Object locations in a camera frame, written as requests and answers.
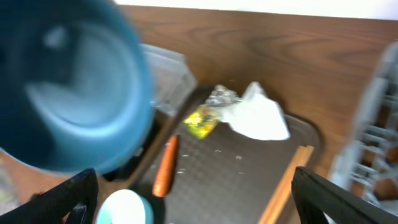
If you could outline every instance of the food packet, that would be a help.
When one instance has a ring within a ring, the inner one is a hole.
[[[184,123],[188,126],[190,132],[198,139],[204,139],[219,121],[218,113],[207,105],[200,105]]]

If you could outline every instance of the orange vegetable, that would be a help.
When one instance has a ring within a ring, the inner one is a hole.
[[[175,161],[178,152],[178,135],[170,138],[166,145],[166,150],[157,171],[155,184],[152,189],[152,194],[157,197],[164,197],[171,188],[171,181],[174,175]]]

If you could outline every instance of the clear plastic container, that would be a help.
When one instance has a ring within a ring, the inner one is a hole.
[[[142,48],[155,80],[154,104],[173,116],[196,88],[197,81],[185,64],[184,55],[147,44],[142,44]]]

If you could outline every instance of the blue plastic container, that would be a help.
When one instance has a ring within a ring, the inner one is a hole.
[[[0,146],[62,174],[124,165],[149,132],[154,90],[136,31],[117,7],[5,0],[0,14]]]

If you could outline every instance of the dish rack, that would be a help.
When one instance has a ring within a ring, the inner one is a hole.
[[[384,52],[354,117],[348,144],[336,156],[329,179],[398,216],[398,198],[382,200],[377,192],[381,182],[398,189],[397,158],[398,42]]]

